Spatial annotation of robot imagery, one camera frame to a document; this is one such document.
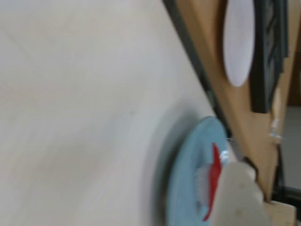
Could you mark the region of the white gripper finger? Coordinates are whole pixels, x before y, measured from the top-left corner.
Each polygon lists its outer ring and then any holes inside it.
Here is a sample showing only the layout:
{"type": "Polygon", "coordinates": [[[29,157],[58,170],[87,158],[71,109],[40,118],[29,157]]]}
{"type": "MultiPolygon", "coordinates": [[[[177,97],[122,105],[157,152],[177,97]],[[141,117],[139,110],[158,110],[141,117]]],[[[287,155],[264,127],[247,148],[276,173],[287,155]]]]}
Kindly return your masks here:
{"type": "Polygon", "coordinates": [[[209,217],[210,226],[269,226],[270,216],[256,178],[258,170],[248,158],[222,158],[222,171],[209,217]]]}

